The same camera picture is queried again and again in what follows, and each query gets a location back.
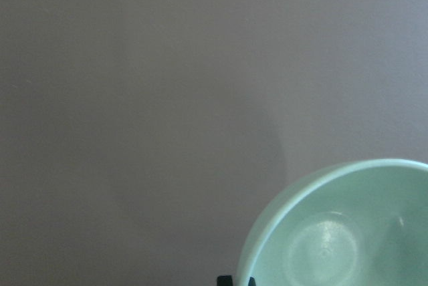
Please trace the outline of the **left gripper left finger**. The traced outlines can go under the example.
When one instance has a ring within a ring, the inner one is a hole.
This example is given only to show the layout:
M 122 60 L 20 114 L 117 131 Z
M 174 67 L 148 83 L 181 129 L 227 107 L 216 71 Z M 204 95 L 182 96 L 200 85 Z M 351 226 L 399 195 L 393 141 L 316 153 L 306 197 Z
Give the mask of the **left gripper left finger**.
M 233 286 L 233 277 L 231 275 L 220 275 L 216 280 L 217 286 Z

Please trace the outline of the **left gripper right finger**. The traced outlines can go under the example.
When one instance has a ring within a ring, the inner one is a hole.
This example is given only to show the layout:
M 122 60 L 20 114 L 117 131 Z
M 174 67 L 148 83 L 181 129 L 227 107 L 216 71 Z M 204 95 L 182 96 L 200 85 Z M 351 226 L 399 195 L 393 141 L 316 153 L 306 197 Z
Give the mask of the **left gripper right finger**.
M 248 286 L 256 286 L 255 279 L 253 277 L 250 277 L 247 285 Z

